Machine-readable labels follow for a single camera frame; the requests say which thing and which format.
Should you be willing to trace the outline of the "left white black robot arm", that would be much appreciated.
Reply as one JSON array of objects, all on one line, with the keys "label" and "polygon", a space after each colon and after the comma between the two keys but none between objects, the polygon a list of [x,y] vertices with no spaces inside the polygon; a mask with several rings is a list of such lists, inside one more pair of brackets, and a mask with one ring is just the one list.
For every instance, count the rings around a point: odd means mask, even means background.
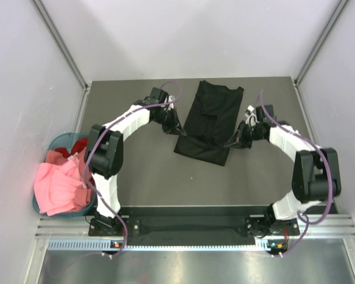
[{"label": "left white black robot arm", "polygon": [[98,205],[90,221],[90,236],[126,234],[119,215],[118,174],[124,162],[124,142],[139,128],[150,122],[161,125],[162,131],[185,136],[177,110],[176,98],[162,88],[153,88],[149,96],[138,100],[118,118],[89,131],[83,173],[88,186],[95,191]]}]

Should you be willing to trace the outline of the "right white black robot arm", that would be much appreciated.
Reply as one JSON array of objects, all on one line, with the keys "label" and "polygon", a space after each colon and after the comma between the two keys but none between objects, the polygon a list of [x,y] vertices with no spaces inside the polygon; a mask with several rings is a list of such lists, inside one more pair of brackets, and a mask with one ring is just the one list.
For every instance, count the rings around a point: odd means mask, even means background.
[{"label": "right white black robot arm", "polygon": [[247,232],[253,237],[283,234],[304,220],[305,212],[325,203],[325,214],[341,193],[337,151],[323,148],[303,137],[287,122],[277,121],[272,105],[248,106],[246,119],[238,125],[226,147],[249,149],[253,142],[268,141],[293,161],[290,191],[270,204],[262,217],[246,218]]}]

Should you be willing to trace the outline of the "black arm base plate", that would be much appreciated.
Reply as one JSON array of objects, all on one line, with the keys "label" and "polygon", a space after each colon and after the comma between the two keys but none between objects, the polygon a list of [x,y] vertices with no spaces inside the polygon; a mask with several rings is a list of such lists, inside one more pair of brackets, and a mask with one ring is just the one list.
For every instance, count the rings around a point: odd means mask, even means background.
[{"label": "black arm base plate", "polygon": [[294,237],[296,219],[277,221],[266,206],[124,206],[119,220],[90,221],[91,237],[122,237],[128,246],[253,245],[256,238]]}]

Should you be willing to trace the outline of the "black t shirt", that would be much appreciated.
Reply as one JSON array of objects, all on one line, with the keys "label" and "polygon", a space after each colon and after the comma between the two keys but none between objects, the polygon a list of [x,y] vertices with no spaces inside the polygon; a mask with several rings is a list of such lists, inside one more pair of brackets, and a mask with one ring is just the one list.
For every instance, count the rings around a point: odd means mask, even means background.
[{"label": "black t shirt", "polygon": [[230,149],[225,143],[234,134],[244,89],[230,89],[200,81],[174,152],[189,158],[224,166]]}]

